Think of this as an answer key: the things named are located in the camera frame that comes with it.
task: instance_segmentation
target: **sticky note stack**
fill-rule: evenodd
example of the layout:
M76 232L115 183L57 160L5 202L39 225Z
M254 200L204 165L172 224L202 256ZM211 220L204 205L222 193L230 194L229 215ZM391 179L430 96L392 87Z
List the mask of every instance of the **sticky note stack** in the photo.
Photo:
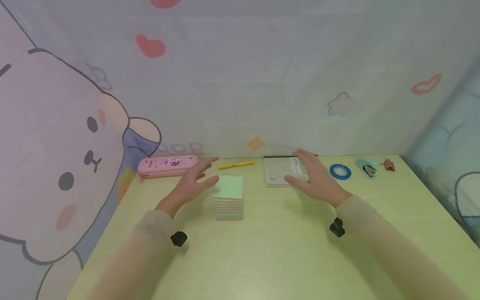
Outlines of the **sticky note stack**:
M243 177L220 176L213 203L218 221L243 220Z

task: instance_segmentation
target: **white backdrop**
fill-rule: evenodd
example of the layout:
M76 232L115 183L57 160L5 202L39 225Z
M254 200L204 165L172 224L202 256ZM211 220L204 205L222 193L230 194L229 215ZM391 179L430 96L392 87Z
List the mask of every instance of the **white backdrop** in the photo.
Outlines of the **white backdrop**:
M403 153L480 49L476 0L6 3L37 46L152 120L158 155Z

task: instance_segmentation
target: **notebook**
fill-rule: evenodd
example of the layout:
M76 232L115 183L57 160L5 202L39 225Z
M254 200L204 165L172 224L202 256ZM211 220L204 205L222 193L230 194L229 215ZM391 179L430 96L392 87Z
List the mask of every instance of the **notebook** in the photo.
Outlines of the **notebook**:
M242 200L243 176L222 175L216 184L215 199Z
M286 175L308 181L307 169L298 157L264 157L264 165L267 187L291 186L283 179Z

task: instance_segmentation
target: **hand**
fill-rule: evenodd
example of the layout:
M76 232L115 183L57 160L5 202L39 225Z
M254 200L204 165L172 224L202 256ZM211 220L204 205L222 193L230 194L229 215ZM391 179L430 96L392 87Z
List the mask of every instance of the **hand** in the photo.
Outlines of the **hand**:
M197 198L203 191L214 186L218 180L218 175L210 177L203 182L197 182L205 176L204 172L212 166L218 157L210 157L199 160L195 166L188 169L183 174L177 186L157 205L156 209L163 210L172 218L177 214L180 207Z
M317 200L325 200L333 207L339 206L352 195L342 189L313 153L298 149L295 155L301 159L307 169L309 181L305 183L287 175L285 176L286 182L298 188L307 196Z

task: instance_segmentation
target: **wall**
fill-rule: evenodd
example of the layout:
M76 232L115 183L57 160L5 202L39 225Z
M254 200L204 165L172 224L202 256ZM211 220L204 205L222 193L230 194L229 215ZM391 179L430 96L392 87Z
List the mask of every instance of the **wall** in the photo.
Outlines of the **wall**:
M65 299L143 157L403 153L480 48L475 0L0 3L0 299Z
M480 246L479 115L480 61L406 159Z
M162 153L403 153L480 48L476 0L37 0L49 24L15 2L40 47L162 129Z
M0 299L65 299L161 134L1 2L0 38Z

